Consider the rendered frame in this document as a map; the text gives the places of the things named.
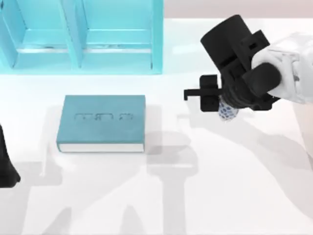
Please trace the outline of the light blue rack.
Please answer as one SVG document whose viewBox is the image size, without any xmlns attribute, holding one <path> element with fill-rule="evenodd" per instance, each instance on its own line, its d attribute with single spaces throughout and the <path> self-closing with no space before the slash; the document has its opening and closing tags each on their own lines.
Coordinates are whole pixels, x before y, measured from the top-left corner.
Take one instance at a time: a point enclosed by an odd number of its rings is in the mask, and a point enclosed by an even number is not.
<svg viewBox="0 0 313 235">
<path fill-rule="evenodd" d="M 163 0 L 0 0 L 0 74 L 161 74 Z"/>
</svg>

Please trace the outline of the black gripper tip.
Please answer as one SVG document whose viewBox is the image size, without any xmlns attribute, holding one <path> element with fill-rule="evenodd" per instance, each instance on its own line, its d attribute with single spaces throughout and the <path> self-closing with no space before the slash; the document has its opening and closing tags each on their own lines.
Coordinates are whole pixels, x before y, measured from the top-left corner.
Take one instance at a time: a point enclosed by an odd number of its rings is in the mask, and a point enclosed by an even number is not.
<svg viewBox="0 0 313 235">
<path fill-rule="evenodd" d="M 9 158 L 3 128 L 0 125 L 0 188 L 13 188 L 20 181 L 21 177 Z"/>
</svg>

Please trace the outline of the blue and white patterned cup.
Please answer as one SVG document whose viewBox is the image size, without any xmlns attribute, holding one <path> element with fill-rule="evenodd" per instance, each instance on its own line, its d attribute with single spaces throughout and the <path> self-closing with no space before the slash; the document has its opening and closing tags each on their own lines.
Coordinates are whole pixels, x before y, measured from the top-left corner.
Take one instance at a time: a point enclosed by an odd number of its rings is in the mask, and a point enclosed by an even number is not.
<svg viewBox="0 0 313 235">
<path fill-rule="evenodd" d="M 231 121 L 233 120 L 239 113 L 239 109 L 230 106 L 223 99 L 222 96 L 219 97 L 219 107 L 218 114 L 222 121 Z"/>
</svg>

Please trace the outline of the teal hardcover book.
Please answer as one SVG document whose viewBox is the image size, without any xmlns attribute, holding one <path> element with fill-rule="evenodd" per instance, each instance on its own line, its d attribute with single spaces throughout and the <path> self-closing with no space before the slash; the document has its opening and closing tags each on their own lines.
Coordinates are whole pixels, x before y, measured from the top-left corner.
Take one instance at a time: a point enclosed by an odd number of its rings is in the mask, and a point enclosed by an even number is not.
<svg viewBox="0 0 313 235">
<path fill-rule="evenodd" d="M 142 153 L 144 95 L 66 95 L 56 137 L 62 153 Z"/>
</svg>

